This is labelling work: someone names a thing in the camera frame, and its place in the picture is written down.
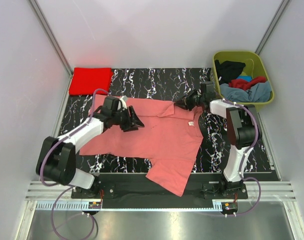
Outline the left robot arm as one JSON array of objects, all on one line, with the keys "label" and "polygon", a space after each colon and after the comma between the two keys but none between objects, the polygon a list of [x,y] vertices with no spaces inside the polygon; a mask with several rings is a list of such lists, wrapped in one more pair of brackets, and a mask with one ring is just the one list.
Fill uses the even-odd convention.
[{"label": "left robot arm", "polygon": [[44,186],[69,186],[89,198],[101,193],[99,177],[77,169],[76,154],[112,126],[119,126],[124,132],[144,127],[133,106],[128,106],[126,101],[125,96],[107,96],[78,127],[59,137],[48,136],[43,141],[35,171]]}]

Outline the pink t shirt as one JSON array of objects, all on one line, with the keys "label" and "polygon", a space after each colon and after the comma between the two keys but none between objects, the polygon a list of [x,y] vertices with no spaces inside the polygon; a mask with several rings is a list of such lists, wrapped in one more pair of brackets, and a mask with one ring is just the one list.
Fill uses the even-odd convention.
[{"label": "pink t shirt", "polygon": [[114,125],[84,145],[80,155],[149,159],[152,167],[146,177],[182,196],[203,140],[198,124],[202,108],[184,110],[169,100],[143,98],[129,98],[126,103],[144,127],[123,132]]}]

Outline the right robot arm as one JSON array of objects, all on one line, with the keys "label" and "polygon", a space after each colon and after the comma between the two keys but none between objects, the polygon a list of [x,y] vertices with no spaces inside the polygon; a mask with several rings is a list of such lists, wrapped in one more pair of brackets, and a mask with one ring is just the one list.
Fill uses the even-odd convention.
[{"label": "right robot arm", "polygon": [[201,83],[199,90],[192,90],[174,101],[174,105],[191,111],[194,107],[218,115],[226,120],[230,153],[227,165],[217,184],[203,188],[204,196],[233,199],[244,192],[244,171],[248,157],[261,138],[261,127],[257,122],[254,105],[241,105],[226,99],[216,99],[215,87],[210,82]]}]

